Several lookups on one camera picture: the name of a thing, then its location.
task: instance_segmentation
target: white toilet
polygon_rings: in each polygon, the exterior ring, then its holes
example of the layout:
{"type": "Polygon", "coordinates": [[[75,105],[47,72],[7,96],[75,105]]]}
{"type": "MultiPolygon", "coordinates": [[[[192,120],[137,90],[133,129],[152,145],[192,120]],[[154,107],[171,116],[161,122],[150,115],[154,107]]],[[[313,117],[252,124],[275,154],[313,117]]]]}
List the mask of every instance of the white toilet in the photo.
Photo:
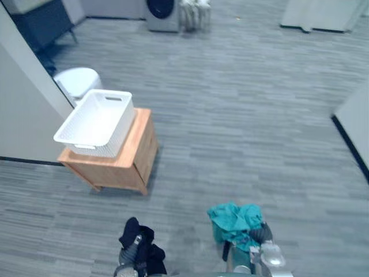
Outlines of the white toilet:
{"type": "Polygon", "coordinates": [[[54,76],[60,89],[67,93],[76,104],[90,89],[102,89],[98,73],[91,68],[71,68],[54,76]]]}

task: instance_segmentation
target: wooden cabinet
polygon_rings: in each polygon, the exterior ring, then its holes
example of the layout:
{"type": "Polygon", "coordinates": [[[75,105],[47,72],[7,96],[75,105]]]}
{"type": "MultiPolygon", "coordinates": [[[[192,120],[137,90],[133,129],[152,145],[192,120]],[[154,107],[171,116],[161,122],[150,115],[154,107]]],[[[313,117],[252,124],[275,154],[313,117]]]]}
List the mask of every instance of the wooden cabinet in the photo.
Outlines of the wooden cabinet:
{"type": "Polygon", "coordinates": [[[147,184],[159,144],[151,110],[135,108],[136,116],[115,158],[75,154],[65,148],[58,160],[96,190],[101,187],[139,190],[147,195],[147,184]]]}

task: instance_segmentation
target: wall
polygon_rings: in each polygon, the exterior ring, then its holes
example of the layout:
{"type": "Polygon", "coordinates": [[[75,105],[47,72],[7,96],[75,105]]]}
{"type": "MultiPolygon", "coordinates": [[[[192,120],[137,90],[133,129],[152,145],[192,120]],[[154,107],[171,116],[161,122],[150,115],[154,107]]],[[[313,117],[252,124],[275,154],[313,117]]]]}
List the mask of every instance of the wall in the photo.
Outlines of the wall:
{"type": "Polygon", "coordinates": [[[0,5],[0,156],[56,162],[54,133],[72,111],[0,5]]]}
{"type": "Polygon", "coordinates": [[[87,16],[140,19],[145,17],[145,0],[81,0],[87,16]]]}
{"type": "Polygon", "coordinates": [[[85,11],[82,8],[80,0],[62,0],[62,2],[70,21],[74,25],[85,18],[85,11]]]}
{"type": "Polygon", "coordinates": [[[335,115],[369,168],[369,78],[335,115]]]}

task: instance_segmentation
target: white plastic basket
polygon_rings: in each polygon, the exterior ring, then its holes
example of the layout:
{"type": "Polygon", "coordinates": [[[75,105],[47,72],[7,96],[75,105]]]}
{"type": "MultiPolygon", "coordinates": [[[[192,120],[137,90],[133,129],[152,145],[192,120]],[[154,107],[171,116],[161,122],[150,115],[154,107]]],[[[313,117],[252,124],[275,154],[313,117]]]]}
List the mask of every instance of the white plastic basket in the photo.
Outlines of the white plastic basket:
{"type": "Polygon", "coordinates": [[[132,94],[92,89],[54,135],[73,152],[115,157],[133,122],[132,94]]]}

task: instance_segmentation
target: teal cloth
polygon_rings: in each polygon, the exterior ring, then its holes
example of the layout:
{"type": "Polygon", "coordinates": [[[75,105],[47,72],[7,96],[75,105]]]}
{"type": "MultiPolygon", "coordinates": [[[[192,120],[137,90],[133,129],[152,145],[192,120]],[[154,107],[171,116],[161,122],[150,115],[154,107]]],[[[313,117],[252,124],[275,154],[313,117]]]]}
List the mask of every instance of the teal cloth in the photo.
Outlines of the teal cloth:
{"type": "Polygon", "coordinates": [[[229,202],[210,208],[208,215],[213,223],[216,242],[229,241],[243,251],[249,251],[250,246],[259,246],[247,234],[247,230],[261,228],[263,217],[259,206],[250,204],[238,207],[229,202]]]}

